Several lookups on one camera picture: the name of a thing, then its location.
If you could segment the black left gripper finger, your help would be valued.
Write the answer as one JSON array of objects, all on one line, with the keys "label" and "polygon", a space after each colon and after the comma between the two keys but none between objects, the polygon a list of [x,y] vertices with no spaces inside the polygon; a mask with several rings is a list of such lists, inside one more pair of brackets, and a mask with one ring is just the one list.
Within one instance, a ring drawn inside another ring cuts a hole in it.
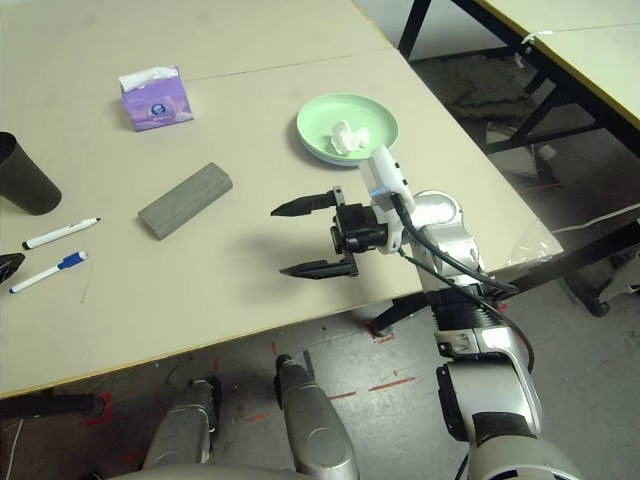
[{"label": "black left gripper finger", "polygon": [[11,278],[25,260],[22,253],[2,254],[0,256],[0,283]]}]

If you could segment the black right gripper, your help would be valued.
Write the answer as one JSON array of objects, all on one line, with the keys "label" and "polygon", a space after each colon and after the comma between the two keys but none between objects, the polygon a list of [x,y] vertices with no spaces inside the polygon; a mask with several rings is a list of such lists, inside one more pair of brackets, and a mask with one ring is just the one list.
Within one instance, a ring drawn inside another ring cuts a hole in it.
[{"label": "black right gripper", "polygon": [[302,279],[328,279],[356,277],[358,268],[353,257],[386,245],[388,226],[380,223],[371,206],[361,203],[346,204],[342,188],[332,192],[309,195],[286,202],[270,212],[271,216],[296,217],[309,215],[315,210],[335,206],[333,225],[330,228],[335,253],[344,257],[335,262],[316,260],[280,269],[281,274]]}]

